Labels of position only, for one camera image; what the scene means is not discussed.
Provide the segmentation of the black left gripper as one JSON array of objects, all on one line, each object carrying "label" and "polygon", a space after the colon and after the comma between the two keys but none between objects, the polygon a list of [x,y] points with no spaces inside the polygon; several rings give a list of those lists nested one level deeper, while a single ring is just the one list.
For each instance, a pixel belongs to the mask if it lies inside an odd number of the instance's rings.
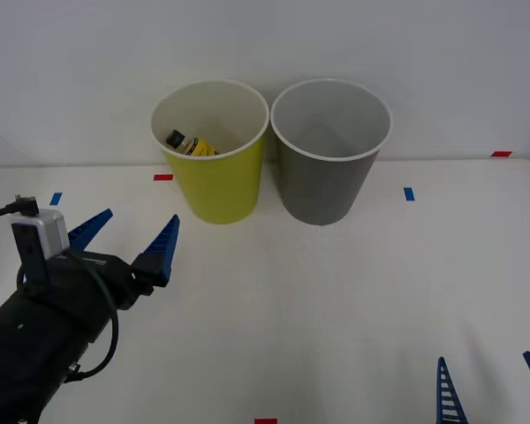
[{"label": "black left gripper", "polygon": [[113,311],[128,310],[141,295],[170,280],[180,220],[174,215],[130,266],[115,255],[83,252],[113,217],[107,208],[68,232],[69,249],[44,262],[26,278],[26,295],[60,313],[94,342]]}]

